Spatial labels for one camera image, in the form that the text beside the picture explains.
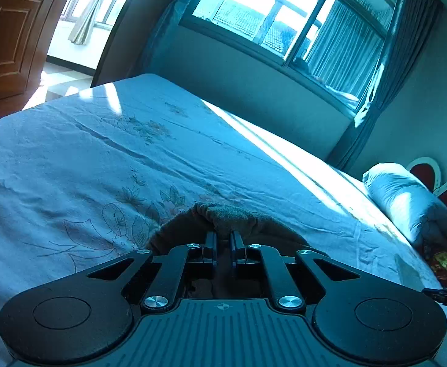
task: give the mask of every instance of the tiled floor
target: tiled floor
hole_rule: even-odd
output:
[[[23,110],[91,87],[93,77],[46,62],[42,80]]]

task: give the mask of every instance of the sheer curtain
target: sheer curtain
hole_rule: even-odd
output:
[[[172,0],[169,3],[159,22],[152,30],[144,50],[131,69],[130,77],[142,73],[157,72],[161,63],[160,57],[164,55],[164,52],[171,44],[179,21],[181,21],[190,1]]]
[[[367,3],[362,5],[380,22],[391,17],[391,10],[375,12]],[[321,78],[328,86],[361,98],[382,45],[383,40],[365,21],[335,1],[305,62],[310,74]]]
[[[440,0],[397,1],[366,102],[330,152],[330,165],[343,171],[352,167],[378,117],[404,85],[442,8]]]
[[[68,37],[71,43],[87,45],[90,42],[96,17],[102,3],[103,0],[90,0]]]

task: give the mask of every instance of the mattress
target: mattress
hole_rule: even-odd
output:
[[[0,309],[144,247],[195,202],[273,215],[340,262],[440,287],[360,182],[146,74],[0,120]],[[10,360],[0,339],[0,365]]]

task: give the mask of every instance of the metal screw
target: metal screw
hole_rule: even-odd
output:
[[[153,295],[144,299],[144,305],[149,308],[163,308],[168,304],[168,300],[165,296]]]
[[[287,295],[282,296],[278,300],[278,303],[284,308],[292,309],[298,308],[302,304],[302,300],[298,296]]]

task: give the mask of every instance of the triangular cutout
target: triangular cutout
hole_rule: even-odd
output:
[[[314,259],[317,266],[333,281],[344,281],[359,278],[359,275],[332,264],[324,259]]]
[[[93,279],[113,281],[119,278],[120,274],[122,274],[133,261],[134,261],[133,258],[122,259],[121,261],[118,261],[112,265],[104,267],[99,271],[92,272],[87,276]]]

